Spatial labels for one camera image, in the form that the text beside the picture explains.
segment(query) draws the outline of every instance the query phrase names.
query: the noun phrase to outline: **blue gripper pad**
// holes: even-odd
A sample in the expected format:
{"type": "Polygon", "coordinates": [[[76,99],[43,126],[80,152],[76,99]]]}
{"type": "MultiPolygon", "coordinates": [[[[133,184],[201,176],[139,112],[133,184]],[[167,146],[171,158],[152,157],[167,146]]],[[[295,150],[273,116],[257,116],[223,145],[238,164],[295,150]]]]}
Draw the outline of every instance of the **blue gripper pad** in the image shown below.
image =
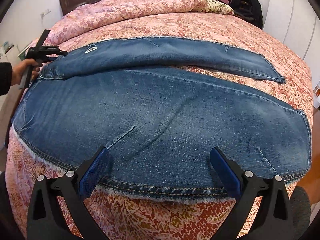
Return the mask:
{"type": "Polygon", "coordinates": [[[210,163],[217,172],[223,186],[225,187],[228,196],[235,198],[237,201],[241,198],[241,182],[228,165],[228,160],[223,153],[217,149],[212,148],[210,152],[210,163]]]}
{"type": "Polygon", "coordinates": [[[98,184],[99,180],[103,177],[104,171],[108,166],[110,159],[110,152],[107,148],[101,147],[92,164],[82,176],[78,184],[78,196],[80,199],[89,198],[98,184]]]}

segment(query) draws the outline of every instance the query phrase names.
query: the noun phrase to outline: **black sleeve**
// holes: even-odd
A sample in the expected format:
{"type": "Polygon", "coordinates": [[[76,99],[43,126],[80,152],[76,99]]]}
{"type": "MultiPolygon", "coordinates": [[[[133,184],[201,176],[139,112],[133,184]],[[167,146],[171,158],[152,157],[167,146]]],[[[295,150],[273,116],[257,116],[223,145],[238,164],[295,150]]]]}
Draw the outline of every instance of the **black sleeve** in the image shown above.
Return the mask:
{"type": "Polygon", "coordinates": [[[12,67],[10,63],[0,63],[0,96],[5,95],[11,86],[12,67]]]}

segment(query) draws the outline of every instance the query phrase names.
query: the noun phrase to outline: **pile of clothes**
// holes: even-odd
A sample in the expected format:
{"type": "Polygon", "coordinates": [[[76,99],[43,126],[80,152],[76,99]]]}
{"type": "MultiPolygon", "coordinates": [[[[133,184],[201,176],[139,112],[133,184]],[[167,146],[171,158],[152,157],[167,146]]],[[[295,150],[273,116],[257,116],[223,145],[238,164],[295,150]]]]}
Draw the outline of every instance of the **pile of clothes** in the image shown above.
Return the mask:
{"type": "Polygon", "coordinates": [[[262,9],[258,0],[218,0],[234,10],[234,16],[262,29],[262,9]]]}

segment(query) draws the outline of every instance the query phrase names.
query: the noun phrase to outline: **silver screw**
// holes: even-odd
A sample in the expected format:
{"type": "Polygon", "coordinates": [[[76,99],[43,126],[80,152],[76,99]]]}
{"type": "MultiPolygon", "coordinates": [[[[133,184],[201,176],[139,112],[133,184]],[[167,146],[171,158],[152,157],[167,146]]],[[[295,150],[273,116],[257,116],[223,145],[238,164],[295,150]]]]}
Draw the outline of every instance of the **silver screw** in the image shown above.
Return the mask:
{"type": "Polygon", "coordinates": [[[252,171],[246,171],[244,174],[245,174],[248,178],[253,177],[252,171]]]}
{"type": "Polygon", "coordinates": [[[74,174],[75,174],[74,171],[68,171],[67,172],[67,177],[71,178],[71,177],[73,177],[74,174]]]}
{"type": "Polygon", "coordinates": [[[39,175],[37,178],[38,181],[42,181],[43,179],[44,179],[44,175],[39,175]]]}
{"type": "Polygon", "coordinates": [[[277,181],[281,181],[281,180],[282,180],[282,178],[281,178],[280,175],[276,175],[276,176],[275,176],[275,179],[276,179],[277,181]]]}

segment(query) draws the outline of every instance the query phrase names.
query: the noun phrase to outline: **pink floral bedding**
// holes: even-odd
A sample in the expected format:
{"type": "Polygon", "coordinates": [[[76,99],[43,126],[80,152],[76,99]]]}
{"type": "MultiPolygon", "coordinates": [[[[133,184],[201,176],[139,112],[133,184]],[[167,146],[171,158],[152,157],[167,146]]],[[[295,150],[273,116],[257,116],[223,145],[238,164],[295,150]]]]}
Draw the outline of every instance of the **pink floral bedding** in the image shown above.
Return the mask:
{"type": "MultiPolygon", "coordinates": [[[[195,66],[185,66],[184,69],[264,91],[304,110],[312,125],[311,75],[307,65],[285,45],[239,18],[191,12],[208,11],[208,7],[206,0],[103,0],[95,5],[81,6],[65,16],[52,28],[46,43],[71,51],[104,39],[175,36],[216,41],[251,50],[263,54],[287,83],[257,81],[195,66]]],[[[220,8],[219,12],[232,14],[228,10],[220,8]]],[[[45,174],[52,178],[64,173],[36,157],[11,129],[6,183],[13,215],[24,235],[28,203],[36,177],[45,174]]],[[[295,185],[296,182],[287,185],[289,194],[295,185]]],[[[59,201],[69,228],[79,236],[64,201],[59,201]]],[[[99,186],[85,204],[110,239],[200,240],[212,237],[234,201],[226,199],[197,204],[154,202],[107,194],[99,186]]],[[[250,229],[259,204],[260,198],[257,198],[240,235],[250,229]]]]}

